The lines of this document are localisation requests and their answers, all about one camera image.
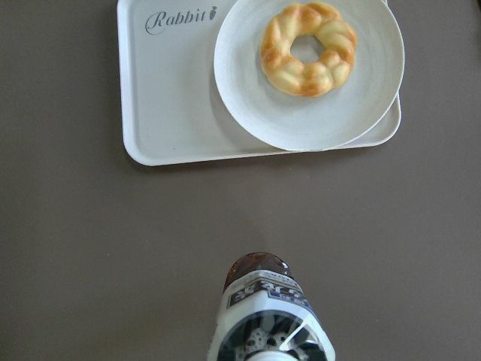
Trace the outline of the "cream serving tray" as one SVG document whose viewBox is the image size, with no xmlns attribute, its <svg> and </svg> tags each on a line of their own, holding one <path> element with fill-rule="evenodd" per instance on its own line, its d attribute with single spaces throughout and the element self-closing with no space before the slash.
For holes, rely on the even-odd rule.
<svg viewBox="0 0 481 361">
<path fill-rule="evenodd" d="M 315 152 L 266 144 L 224 105 L 213 58 L 235 2 L 118 2 L 123 142 L 136 162 L 167 165 Z"/>
</svg>

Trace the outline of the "tea bottle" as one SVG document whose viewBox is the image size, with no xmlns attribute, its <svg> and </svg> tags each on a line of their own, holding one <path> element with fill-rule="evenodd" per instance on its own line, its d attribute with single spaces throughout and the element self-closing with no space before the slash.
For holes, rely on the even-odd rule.
<svg viewBox="0 0 481 361">
<path fill-rule="evenodd" d="M 208 360 L 328 360 L 334 348 L 288 265 L 248 253 L 228 270 Z"/>
</svg>

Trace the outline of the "white round plate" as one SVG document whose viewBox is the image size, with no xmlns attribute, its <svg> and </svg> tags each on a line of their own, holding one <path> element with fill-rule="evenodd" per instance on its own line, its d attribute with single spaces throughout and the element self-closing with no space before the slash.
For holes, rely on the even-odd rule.
<svg viewBox="0 0 481 361">
<path fill-rule="evenodd" d="M 335 1 L 357 33 L 355 67 L 348 81 L 319 98 L 274 89 L 261 69 L 260 41 L 285 1 L 238 1 L 216 40 L 215 81 L 230 115 L 252 136 L 288 151 L 318 151 L 390 139 L 401 123 L 399 89 L 404 42 L 383 1 Z"/>
</svg>

